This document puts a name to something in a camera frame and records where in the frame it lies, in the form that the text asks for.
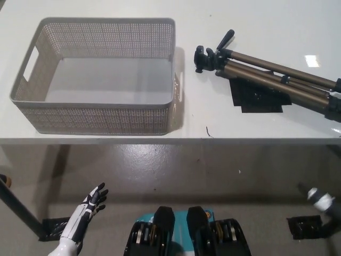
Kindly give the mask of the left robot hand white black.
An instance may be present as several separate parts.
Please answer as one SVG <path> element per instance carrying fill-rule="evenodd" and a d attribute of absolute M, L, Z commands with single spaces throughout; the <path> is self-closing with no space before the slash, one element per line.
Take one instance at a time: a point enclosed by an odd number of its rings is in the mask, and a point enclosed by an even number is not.
<path fill-rule="evenodd" d="M 104 187 L 104 182 L 99 184 L 76 207 L 61 234 L 61 238 L 67 238 L 76 245 L 83 241 L 93 217 L 105 209 L 104 202 L 109 191 Z"/>

